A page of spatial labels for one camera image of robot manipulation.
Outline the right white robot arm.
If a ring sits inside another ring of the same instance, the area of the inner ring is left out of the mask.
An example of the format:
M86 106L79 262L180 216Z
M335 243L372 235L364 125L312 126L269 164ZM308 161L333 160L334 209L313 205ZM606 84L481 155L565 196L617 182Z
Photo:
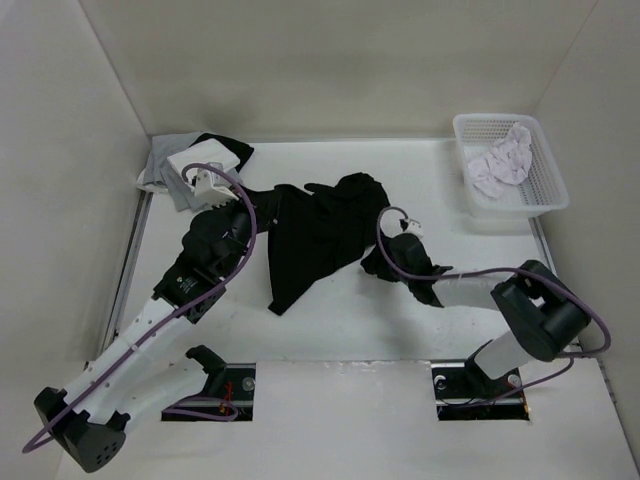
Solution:
M462 370L463 385L477 402L495 397L500 380L533 360L567 358L565 348L595 319L537 260L514 269L456 272L433 263L418 237L404 233L382 237L361 266L381 280L403 283L423 305L502 315L507 331L472 353Z

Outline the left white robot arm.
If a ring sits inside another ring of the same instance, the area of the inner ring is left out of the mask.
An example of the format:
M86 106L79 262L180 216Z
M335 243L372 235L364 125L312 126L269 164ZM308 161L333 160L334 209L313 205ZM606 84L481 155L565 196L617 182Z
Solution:
M86 473L104 468L146 415L224 387L226 362L204 345L176 353L243 268L258 234L276 221L281 195L247 191L197 214L175 262L131 324L79 377L44 388L34 407L49 434Z

